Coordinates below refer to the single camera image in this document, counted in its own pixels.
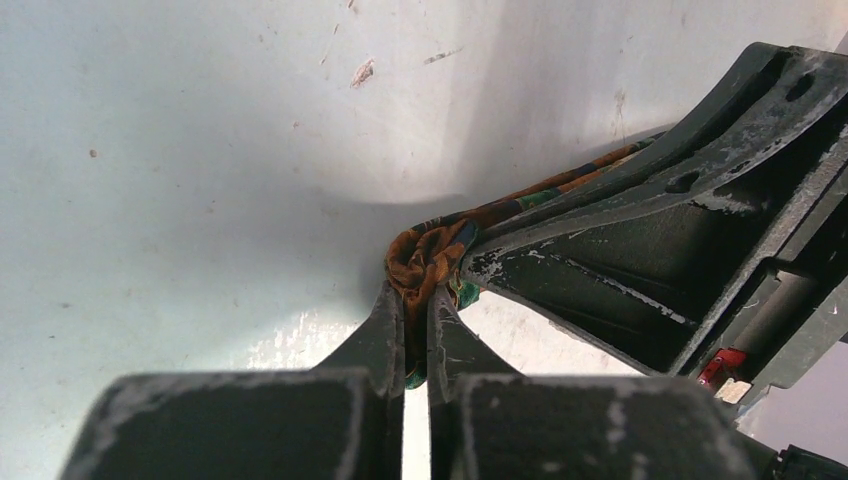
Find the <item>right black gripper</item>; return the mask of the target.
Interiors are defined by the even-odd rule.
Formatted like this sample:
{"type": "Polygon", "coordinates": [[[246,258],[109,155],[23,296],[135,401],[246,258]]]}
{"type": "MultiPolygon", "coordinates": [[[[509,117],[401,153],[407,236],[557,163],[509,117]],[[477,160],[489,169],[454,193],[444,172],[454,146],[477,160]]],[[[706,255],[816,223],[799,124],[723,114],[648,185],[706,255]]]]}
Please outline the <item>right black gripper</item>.
{"type": "Polygon", "coordinates": [[[462,276],[741,410],[847,331],[847,58],[749,45],[660,139],[489,229],[462,276]]]}

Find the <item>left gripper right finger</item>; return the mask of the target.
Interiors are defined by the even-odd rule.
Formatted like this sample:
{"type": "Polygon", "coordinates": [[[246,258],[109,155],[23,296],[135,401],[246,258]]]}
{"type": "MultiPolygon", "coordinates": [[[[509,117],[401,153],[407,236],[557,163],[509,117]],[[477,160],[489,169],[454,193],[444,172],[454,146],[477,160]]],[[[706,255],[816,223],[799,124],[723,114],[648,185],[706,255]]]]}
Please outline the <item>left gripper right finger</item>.
{"type": "Polygon", "coordinates": [[[428,305],[435,479],[756,479],[726,413],[679,377],[527,376],[460,319],[428,305]]]}

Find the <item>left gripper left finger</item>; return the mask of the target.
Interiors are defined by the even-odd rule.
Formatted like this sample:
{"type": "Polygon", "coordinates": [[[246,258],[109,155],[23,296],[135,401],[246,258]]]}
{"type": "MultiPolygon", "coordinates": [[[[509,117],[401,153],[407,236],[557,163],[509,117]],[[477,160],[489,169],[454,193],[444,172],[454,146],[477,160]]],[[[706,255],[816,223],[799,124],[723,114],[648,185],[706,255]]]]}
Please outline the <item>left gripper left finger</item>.
{"type": "Polygon", "coordinates": [[[404,312],[383,285],[368,318],[308,370],[116,379],[89,411],[65,479],[397,479],[404,312]]]}

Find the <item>green orange patterned tie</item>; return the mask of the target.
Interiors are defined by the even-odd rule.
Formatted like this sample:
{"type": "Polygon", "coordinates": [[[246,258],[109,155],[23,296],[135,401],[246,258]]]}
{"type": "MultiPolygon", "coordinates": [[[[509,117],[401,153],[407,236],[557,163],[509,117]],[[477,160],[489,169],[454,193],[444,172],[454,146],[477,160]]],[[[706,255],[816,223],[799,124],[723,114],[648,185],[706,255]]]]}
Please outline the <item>green orange patterned tie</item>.
{"type": "Polygon", "coordinates": [[[479,299],[481,288],[459,278],[460,263],[483,232],[581,186],[655,143],[657,133],[584,165],[551,176],[523,190],[473,209],[438,216],[401,232],[385,255],[386,277],[400,295],[405,314],[405,388],[427,379],[427,305],[436,288],[448,284],[450,299],[461,310],[479,299]]]}

